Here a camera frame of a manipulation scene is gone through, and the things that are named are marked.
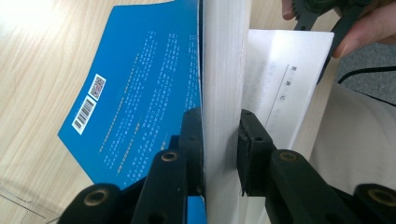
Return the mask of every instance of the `open book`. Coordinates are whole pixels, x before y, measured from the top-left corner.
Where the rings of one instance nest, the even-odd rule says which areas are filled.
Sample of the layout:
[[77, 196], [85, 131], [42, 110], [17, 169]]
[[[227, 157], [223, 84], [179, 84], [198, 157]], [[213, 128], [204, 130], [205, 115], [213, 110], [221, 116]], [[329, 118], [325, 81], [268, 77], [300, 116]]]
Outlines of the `open book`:
[[[209, 17], [205, 24], [210, 28], [215, 21]], [[211, 32], [227, 35], [216, 29]], [[238, 78], [208, 66], [221, 54], [209, 55], [207, 48], [227, 48], [230, 43], [213, 46], [206, 41], [202, 88], [198, 39], [196, 0], [114, 7], [59, 136], [94, 183], [125, 189], [148, 173], [153, 156], [167, 148], [171, 135], [179, 135], [183, 113], [200, 106], [208, 194], [205, 203], [199, 197], [189, 200], [189, 223], [205, 223], [205, 208], [212, 223], [236, 223], [240, 189], [236, 165], [224, 157], [226, 145], [213, 147], [236, 131], [228, 124], [238, 125], [238, 118], [231, 119], [229, 113], [239, 115], [241, 107], [254, 112], [277, 147], [291, 147], [332, 35], [250, 31], [246, 66], [218, 64], [230, 69], [239, 66], [234, 70]], [[221, 102], [219, 92], [230, 91], [231, 98]], [[226, 166], [230, 174], [222, 173]]]

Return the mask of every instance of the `gray carpet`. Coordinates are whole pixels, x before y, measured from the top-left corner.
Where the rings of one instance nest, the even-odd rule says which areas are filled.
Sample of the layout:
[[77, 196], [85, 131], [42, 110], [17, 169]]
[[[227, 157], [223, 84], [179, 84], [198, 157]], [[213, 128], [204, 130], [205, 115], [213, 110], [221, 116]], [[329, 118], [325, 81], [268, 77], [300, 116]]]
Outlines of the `gray carpet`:
[[[358, 49], [342, 59], [336, 80], [353, 70], [395, 65], [396, 46], [373, 44]], [[345, 80], [342, 85], [396, 104], [396, 72], [356, 75]]]

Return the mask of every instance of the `hand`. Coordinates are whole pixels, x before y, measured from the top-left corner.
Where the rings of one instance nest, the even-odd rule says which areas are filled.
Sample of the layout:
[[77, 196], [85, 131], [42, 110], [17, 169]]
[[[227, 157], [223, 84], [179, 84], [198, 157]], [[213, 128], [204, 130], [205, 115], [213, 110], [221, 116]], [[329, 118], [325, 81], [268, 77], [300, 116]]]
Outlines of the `hand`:
[[[282, 15], [291, 20], [291, 0], [282, 0]], [[351, 27], [332, 55], [342, 58], [355, 49], [379, 42], [396, 44], [396, 0], [374, 0]]]

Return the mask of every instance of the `wooden surface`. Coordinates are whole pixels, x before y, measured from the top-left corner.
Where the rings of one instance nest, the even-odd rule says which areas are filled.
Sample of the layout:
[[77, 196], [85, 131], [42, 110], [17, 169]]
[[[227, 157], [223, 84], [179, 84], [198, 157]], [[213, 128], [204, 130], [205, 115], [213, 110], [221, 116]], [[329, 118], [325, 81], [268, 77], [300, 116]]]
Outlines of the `wooden surface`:
[[[0, 0], [0, 189], [60, 215], [92, 183], [57, 132], [88, 74], [111, 8], [157, 2]], [[282, 20], [280, 0], [254, 1], [251, 15], [253, 28], [294, 26]], [[336, 17], [328, 18], [317, 30], [330, 30]], [[331, 82], [329, 77], [314, 96], [300, 148], [313, 145]], [[0, 223], [23, 221], [24, 213], [9, 201], [0, 198], [0, 207]]]

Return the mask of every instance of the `barcode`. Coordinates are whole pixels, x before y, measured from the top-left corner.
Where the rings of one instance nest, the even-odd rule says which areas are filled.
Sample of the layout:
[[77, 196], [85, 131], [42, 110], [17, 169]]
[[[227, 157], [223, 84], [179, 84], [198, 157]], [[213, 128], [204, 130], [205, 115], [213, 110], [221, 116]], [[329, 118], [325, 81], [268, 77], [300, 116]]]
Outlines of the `barcode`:
[[81, 108], [79, 109], [76, 118], [73, 120], [72, 126], [79, 134], [84, 132], [85, 127], [90, 120], [91, 114], [95, 109], [96, 102], [90, 97], [86, 96]]
[[96, 101], [99, 100], [100, 94], [105, 87], [106, 80], [104, 77], [99, 76], [98, 74], [95, 75], [93, 82], [90, 87], [89, 95], [95, 99]]

